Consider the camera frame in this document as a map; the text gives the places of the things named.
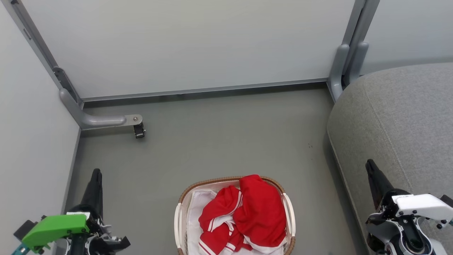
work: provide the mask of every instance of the red garment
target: red garment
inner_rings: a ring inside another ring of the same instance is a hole
[[[237,229],[250,245],[268,254],[286,243],[286,214],[278,190],[258,175],[239,180],[242,206],[233,214]]]
[[[198,219],[205,255],[241,248],[269,254],[286,243],[286,214],[278,190],[258,175],[239,180],[241,190],[223,188]]]

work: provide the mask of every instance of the robotic arm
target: robotic arm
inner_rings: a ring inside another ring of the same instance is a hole
[[[29,251],[44,253],[49,243],[65,239],[66,255],[114,255],[130,246],[127,237],[112,236],[102,220],[102,174],[93,171],[83,194],[82,202],[65,215],[43,216],[40,222],[26,221],[14,236],[21,245],[13,255],[25,255]]]
[[[368,246],[376,254],[447,255],[442,244],[428,238],[419,224],[432,219],[439,222],[439,229],[453,225],[453,200],[395,189],[371,159],[366,171],[376,209],[365,223]]]

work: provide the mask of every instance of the gray floor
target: gray floor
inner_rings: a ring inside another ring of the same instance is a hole
[[[85,110],[145,120],[143,139],[129,129],[84,133],[68,195],[68,206],[79,203],[101,169],[104,219],[132,243],[120,254],[176,254],[173,215],[184,189],[253,173],[276,179],[292,200],[293,254],[366,253],[326,136],[333,103],[324,86],[174,99]]]

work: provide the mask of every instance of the gray fabric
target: gray fabric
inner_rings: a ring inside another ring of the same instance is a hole
[[[453,197],[453,63],[395,68],[360,77],[335,104],[328,134],[362,233],[374,212],[365,162],[397,188]],[[453,227],[425,221],[428,237],[453,254]]]

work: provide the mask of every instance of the white fabric liner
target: white fabric liner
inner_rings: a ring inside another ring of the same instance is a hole
[[[200,236],[203,230],[200,227],[198,218],[203,212],[203,208],[216,197],[217,193],[212,190],[197,190],[192,193],[189,209],[187,212],[187,250],[188,255],[205,255],[202,254],[198,247]],[[219,255],[230,255],[228,249],[223,249]],[[255,249],[247,250],[240,249],[238,252],[233,252],[233,255],[263,255]],[[284,249],[281,246],[278,250],[270,253],[270,255],[283,255]]]

